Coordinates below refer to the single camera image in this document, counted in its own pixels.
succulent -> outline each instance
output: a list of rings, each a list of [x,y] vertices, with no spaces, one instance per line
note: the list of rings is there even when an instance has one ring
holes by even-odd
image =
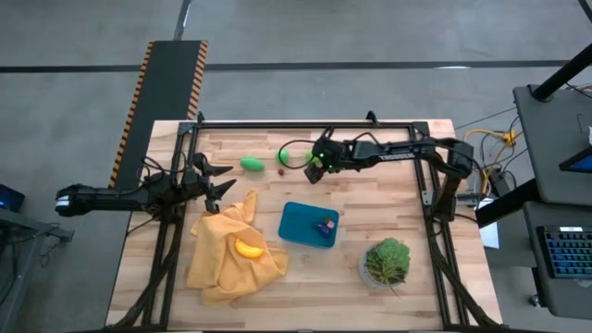
[[[366,268],[377,282],[391,285],[405,282],[410,260],[407,245],[387,238],[368,251]]]

yellow cloth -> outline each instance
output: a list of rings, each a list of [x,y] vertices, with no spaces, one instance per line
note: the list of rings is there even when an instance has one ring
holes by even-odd
[[[191,233],[197,236],[197,242],[187,286],[203,288],[203,304],[230,302],[286,274],[288,254],[268,248],[263,235],[250,226],[256,203],[257,193],[249,190],[242,203],[235,203],[220,214],[204,214],[193,225]],[[265,249],[264,253],[257,259],[243,257],[234,247],[237,238]]]

wooden tabletop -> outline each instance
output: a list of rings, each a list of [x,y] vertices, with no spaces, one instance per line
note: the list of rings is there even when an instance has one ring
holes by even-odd
[[[450,120],[427,120],[433,137],[454,137]],[[177,121],[156,121],[147,155],[164,168],[170,167],[177,133]],[[351,139],[361,129],[336,130],[333,139]],[[381,142],[408,140],[402,129],[373,129]],[[278,174],[274,156],[278,148],[293,139],[319,136],[316,129],[216,129],[200,130],[197,151],[205,153],[217,166],[234,166],[228,173],[212,178],[215,184],[229,179],[237,183],[226,193],[220,207],[239,202],[250,188],[258,192],[253,225],[267,241],[288,251],[290,261],[284,278],[230,305],[204,306],[200,291],[186,287],[187,273],[196,239],[189,230],[204,211],[204,200],[190,202],[185,216],[175,292],[169,329],[179,330],[399,330],[441,328],[438,298],[427,249],[426,230],[417,190],[413,162],[390,162],[372,168],[325,174],[311,185],[302,170]],[[290,162],[304,161],[310,144],[289,147]],[[245,171],[240,159],[253,156],[265,163],[265,172]],[[279,221],[288,201],[311,204],[339,212],[339,229],[331,249],[290,243],[278,236]],[[473,215],[459,207],[457,211]],[[129,227],[149,219],[134,213]],[[457,218],[450,224],[454,249],[464,285],[490,317],[501,322],[487,259],[477,225]],[[158,223],[134,231],[126,240],[107,324],[127,312],[146,286]],[[360,257],[371,245],[393,237],[411,250],[407,282],[390,290],[373,290],[358,276]],[[450,313],[455,321],[454,298],[447,284]],[[160,309],[162,291],[157,295],[154,318]]]

yellow banana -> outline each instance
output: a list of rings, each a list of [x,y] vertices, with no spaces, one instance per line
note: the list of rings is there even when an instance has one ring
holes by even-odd
[[[259,258],[261,254],[263,254],[263,249],[254,246],[249,246],[239,239],[237,239],[234,242],[234,248],[237,249],[237,252],[240,255],[249,259]]]

gray floor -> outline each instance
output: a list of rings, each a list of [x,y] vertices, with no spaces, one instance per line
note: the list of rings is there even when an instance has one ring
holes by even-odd
[[[180,0],[0,0],[0,66],[140,63],[172,38]],[[577,1],[194,1],[184,39],[210,41],[208,63],[567,59],[590,42]],[[200,109],[211,119],[451,118],[456,125],[512,107],[512,88],[556,68],[206,73]],[[76,230],[38,268],[19,332],[100,327],[117,272],[126,214],[59,218],[56,190],[104,186],[137,75],[0,74],[0,182],[27,194],[23,212]],[[582,73],[573,83],[592,81]],[[457,132],[505,130],[515,112]],[[475,145],[479,137],[470,143]],[[488,160],[497,152],[486,145]],[[520,141],[517,150],[524,149]],[[527,154],[509,167],[532,177]],[[531,308],[527,268],[493,265],[511,327],[587,332],[589,322]]]

